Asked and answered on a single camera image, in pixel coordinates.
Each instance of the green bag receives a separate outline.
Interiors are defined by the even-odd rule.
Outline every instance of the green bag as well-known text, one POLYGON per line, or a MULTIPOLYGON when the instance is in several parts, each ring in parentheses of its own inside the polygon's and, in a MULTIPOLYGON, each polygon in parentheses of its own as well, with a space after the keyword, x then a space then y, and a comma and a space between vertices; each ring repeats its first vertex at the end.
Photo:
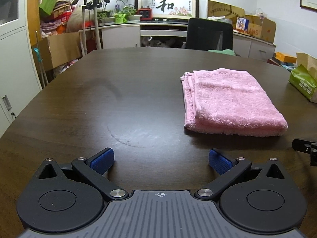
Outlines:
POLYGON ((42 17, 48 17, 51 15, 54 6, 57 0, 42 0, 42 3, 39 5, 40 15, 42 17))
POLYGON ((289 82, 310 102, 317 103, 317 82, 302 64, 291 71, 289 82))
POLYGON ((115 15, 115 17, 116 17, 116 24, 122 24, 122 23, 126 23, 127 22, 127 20, 126 20, 126 15, 125 14, 123 14, 123 13, 117 13, 116 15, 115 15))

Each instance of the green cloth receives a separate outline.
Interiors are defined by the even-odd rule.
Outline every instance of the green cloth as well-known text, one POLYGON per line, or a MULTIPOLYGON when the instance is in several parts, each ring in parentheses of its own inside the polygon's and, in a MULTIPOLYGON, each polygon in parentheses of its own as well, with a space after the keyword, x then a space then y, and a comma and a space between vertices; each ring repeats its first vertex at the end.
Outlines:
POLYGON ((219 54, 225 54, 225 55, 233 55, 235 56, 235 52, 231 49, 225 49, 223 51, 219 51, 219 50, 208 50, 208 52, 213 52, 213 53, 219 53, 219 54))

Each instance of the pink towel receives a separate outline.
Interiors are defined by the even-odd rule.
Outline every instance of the pink towel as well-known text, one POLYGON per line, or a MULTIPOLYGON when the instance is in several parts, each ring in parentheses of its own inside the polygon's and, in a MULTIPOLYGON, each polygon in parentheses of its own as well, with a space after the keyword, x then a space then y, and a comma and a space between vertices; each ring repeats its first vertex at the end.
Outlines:
POLYGON ((202 133, 280 136, 287 122, 246 71, 194 71, 181 77, 185 127, 202 133))

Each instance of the blue gripper pad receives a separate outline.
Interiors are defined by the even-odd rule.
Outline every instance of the blue gripper pad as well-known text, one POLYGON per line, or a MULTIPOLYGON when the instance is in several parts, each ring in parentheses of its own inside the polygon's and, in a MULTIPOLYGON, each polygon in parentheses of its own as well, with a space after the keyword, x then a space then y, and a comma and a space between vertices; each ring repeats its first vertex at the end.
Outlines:
POLYGON ((111 148, 105 148, 87 160, 87 165, 97 173, 103 175, 115 161, 115 154, 111 148))
POLYGON ((212 149, 209 152, 209 165, 220 175, 234 167, 234 160, 230 160, 219 151, 212 149))

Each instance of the metal screw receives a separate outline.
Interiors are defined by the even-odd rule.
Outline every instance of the metal screw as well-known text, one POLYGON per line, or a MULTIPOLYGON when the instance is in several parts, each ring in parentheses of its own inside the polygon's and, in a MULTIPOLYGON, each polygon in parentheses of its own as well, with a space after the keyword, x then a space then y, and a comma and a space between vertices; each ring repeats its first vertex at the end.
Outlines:
POLYGON ((124 190, 120 190, 120 189, 117 189, 117 190, 113 190, 110 192, 110 195, 112 197, 115 197, 115 198, 121 198, 123 197, 124 195, 126 194, 126 192, 124 190))
POLYGON ((202 197, 209 197, 213 195, 213 191, 210 189, 200 189, 197 193, 199 196, 202 196, 202 197))

